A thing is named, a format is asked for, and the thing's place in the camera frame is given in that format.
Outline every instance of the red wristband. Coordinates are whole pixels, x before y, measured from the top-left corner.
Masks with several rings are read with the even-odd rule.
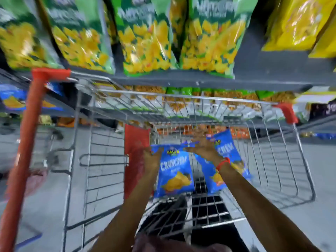
[[[216,169],[219,171],[224,163],[230,164],[230,159],[228,157],[224,157],[223,161],[221,161],[219,165],[216,166]]]

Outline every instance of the person's left hand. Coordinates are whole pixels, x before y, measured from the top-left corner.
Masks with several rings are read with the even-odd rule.
[[[145,174],[156,176],[160,168],[160,160],[163,152],[163,148],[159,148],[157,152],[152,154],[150,147],[145,148],[143,151],[143,160],[145,164]]]

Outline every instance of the pink clothing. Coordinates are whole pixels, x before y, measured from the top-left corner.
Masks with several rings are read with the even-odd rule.
[[[185,242],[166,240],[157,236],[138,234],[135,239],[132,252],[232,252],[232,250],[221,244],[213,244],[207,248],[196,248]]]

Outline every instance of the black pants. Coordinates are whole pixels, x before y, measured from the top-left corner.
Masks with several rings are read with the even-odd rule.
[[[196,185],[195,194],[199,194],[202,191],[206,190],[205,182],[203,179],[197,181],[199,182]],[[199,205],[204,203],[212,203],[222,201],[220,196],[211,196],[211,197],[202,197],[202,198],[193,198],[192,204]],[[176,208],[176,210],[171,211],[169,213],[160,213],[168,208]],[[220,203],[216,205],[207,205],[200,207],[192,208],[192,218],[196,217],[201,218],[207,215],[217,214],[217,210],[219,213],[227,212],[227,208],[225,204]],[[179,231],[183,228],[183,224],[173,225],[173,229],[171,230],[171,226],[169,224],[173,224],[175,222],[183,221],[187,215],[187,201],[185,198],[181,198],[177,202],[166,202],[160,203],[155,210],[153,211],[154,215],[149,216],[142,226],[140,227],[140,231],[144,230],[148,235],[166,235],[171,232]],[[219,221],[227,221],[231,220],[231,216],[229,214],[209,218],[209,224],[216,223]],[[155,228],[153,230],[148,229],[148,225],[152,225],[155,223]],[[193,221],[193,226],[204,225],[207,224],[207,219]],[[185,241],[183,233],[179,233],[172,236],[167,236],[167,239],[177,240],[177,241]],[[246,245],[241,239],[235,225],[233,223],[209,227],[203,229],[193,229],[191,232],[191,244],[196,246],[207,247],[212,244],[219,243],[228,246],[233,252],[248,252]]]

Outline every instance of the gray floor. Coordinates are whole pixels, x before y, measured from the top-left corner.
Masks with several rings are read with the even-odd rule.
[[[64,139],[61,143],[56,142],[54,147],[69,147],[72,141],[72,130],[63,129]],[[74,179],[71,196],[71,206],[69,214],[69,223],[73,224],[83,219],[83,202],[85,191],[85,176],[86,171],[83,167],[79,167],[78,157],[81,154],[88,152],[89,133],[88,130],[80,130],[76,143],[76,156],[74,164]],[[119,145],[120,141],[108,142],[110,145]],[[95,148],[95,153],[108,153],[103,148],[98,146]],[[317,199],[310,204],[304,204],[284,210],[298,227],[312,240],[312,242],[323,251],[336,251],[336,147],[321,146],[321,145],[304,145],[305,156],[308,160],[313,181],[315,182]],[[68,165],[69,154],[63,153],[60,155],[61,165]],[[68,179],[64,174],[48,175],[47,181],[36,192],[36,194],[25,199],[22,210],[23,221],[39,229],[43,236],[39,240],[23,247],[20,251],[34,252],[56,252],[61,247],[61,231],[63,225],[63,211],[65,194],[67,189]],[[122,189],[122,185],[114,188],[117,192]],[[93,199],[101,198],[104,194],[89,195]],[[97,214],[100,211],[113,207],[122,203],[123,195],[120,194],[113,198],[113,201],[106,205],[90,205],[87,208],[87,216]],[[0,210],[3,210],[5,203],[0,205]],[[87,232],[90,237],[102,230],[109,222],[112,216],[94,224]],[[260,251],[264,251],[262,245],[255,237],[253,231],[247,221],[240,221],[236,226],[248,247],[256,246]],[[19,240],[29,237],[26,231],[20,229]],[[68,233],[67,248],[74,249],[80,245],[81,230],[77,229]]]

